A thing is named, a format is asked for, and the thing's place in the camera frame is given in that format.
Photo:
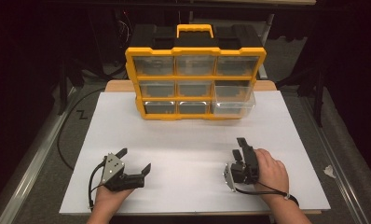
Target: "hand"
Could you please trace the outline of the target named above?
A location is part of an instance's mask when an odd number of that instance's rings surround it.
[[[273,159],[268,151],[259,148],[255,150],[255,156],[258,160],[259,179],[258,182],[283,192],[289,192],[288,174],[284,164],[281,161]],[[254,185],[257,191],[270,191],[261,184]],[[283,196],[277,194],[263,194],[261,198],[270,206],[275,199],[283,199]]]
[[[109,223],[112,216],[133,191],[134,189],[126,189],[112,192],[105,186],[98,187],[88,223]]]

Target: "wrist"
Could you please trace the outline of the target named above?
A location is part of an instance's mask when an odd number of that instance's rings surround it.
[[[110,207],[103,203],[96,203],[89,217],[89,224],[109,223],[116,211],[112,211]]]
[[[281,195],[263,195],[261,197],[271,209],[282,206],[298,206],[293,200],[286,199]]]

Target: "plastic organizer case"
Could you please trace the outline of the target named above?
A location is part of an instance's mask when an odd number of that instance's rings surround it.
[[[266,52],[251,25],[136,25],[126,51],[143,119],[241,119]]]

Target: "yellow handle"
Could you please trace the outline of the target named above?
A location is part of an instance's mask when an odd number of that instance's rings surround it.
[[[209,31],[211,38],[213,38],[213,30],[210,24],[179,24],[177,25],[177,38],[179,38],[181,31],[187,32]]]

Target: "wooden edge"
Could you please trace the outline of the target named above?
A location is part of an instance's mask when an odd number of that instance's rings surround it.
[[[275,83],[269,80],[257,80],[254,85],[254,91],[276,91]],[[132,81],[130,80],[110,80],[107,82],[107,92],[112,91],[134,91]]]
[[[320,215],[321,210],[302,210],[306,215]],[[166,216],[166,217],[189,217],[189,216],[270,216],[271,212],[184,212],[184,213],[121,213],[122,216],[138,216],[138,217],[154,217],[154,216]]]
[[[314,6],[316,0],[210,0],[209,2],[249,3],[249,4],[276,4],[295,6]]]

